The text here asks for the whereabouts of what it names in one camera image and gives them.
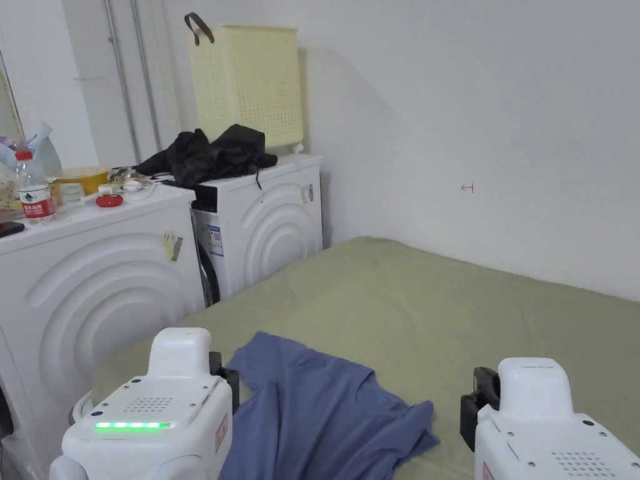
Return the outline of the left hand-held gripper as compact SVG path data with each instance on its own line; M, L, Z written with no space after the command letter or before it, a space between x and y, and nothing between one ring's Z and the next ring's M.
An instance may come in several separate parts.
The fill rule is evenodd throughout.
M211 336L170 327L135 376L64 433L51 479L217 479L238 390L211 369Z

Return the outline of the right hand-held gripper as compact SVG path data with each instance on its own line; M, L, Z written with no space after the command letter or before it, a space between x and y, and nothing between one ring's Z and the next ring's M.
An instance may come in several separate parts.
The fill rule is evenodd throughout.
M639 458L574 410L565 370L544 357L476 367L460 402L459 432L474 479L638 479Z

